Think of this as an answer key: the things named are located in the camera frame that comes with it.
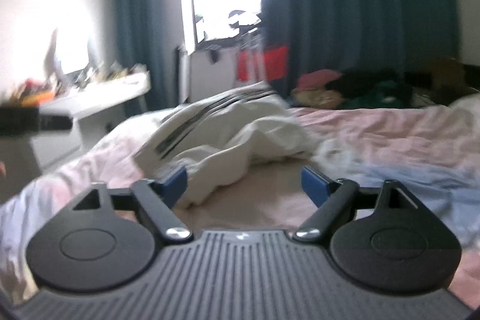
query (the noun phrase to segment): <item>white table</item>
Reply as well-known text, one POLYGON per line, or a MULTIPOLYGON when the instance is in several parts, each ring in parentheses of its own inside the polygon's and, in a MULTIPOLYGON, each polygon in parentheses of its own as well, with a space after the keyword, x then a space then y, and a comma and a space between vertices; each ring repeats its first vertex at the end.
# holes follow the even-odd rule
POLYGON ((41 132, 0 139, 0 161, 6 178, 0 178, 0 203, 18 193, 27 183, 90 150, 102 137, 125 120, 123 103, 143 97, 150 90, 148 72, 109 82, 90 84, 83 91, 56 98, 40 106, 44 114, 69 114, 70 132, 41 132))

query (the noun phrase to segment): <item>ridged gray surface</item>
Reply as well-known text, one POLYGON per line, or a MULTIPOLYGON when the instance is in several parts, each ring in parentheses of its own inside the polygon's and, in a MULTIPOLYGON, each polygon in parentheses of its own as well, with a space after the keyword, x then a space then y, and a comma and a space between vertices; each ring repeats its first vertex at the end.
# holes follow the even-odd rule
POLYGON ((361 290, 337 274, 324 250, 282 231, 245 234, 206 231, 165 248, 128 286, 90 297, 42 291, 18 313, 35 320, 462 320, 470 312, 447 291, 393 298, 361 290))

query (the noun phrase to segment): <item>pile of clothes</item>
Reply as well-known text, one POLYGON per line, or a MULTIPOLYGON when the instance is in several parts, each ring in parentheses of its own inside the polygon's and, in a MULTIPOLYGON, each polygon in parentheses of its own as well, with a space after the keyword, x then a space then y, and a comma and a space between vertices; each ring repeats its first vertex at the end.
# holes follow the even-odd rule
POLYGON ((303 75, 292 97, 300 106, 316 109, 376 109, 412 107, 413 88, 396 72, 324 69, 303 75))

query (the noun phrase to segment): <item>mattress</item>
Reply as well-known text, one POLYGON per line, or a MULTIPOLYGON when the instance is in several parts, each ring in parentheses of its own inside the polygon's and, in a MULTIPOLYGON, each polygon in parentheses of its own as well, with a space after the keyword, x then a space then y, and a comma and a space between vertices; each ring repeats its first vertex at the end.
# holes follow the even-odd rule
MULTIPOLYGON (((142 178, 133 154, 174 110, 127 120, 79 160, 31 183, 20 201, 0 208, 0 281, 12 300, 21 302, 36 289, 25 259, 14 250, 18 241, 28 242, 42 221, 91 182, 125 187, 142 178)), ((471 307, 480 305, 480 95, 426 109, 290 110, 315 139, 313 157, 256 164, 201 205, 176 214, 196 233, 205 228, 292 231, 315 211, 300 186, 305 164, 362 186, 399 179, 459 237, 464 255, 450 288, 471 307)))

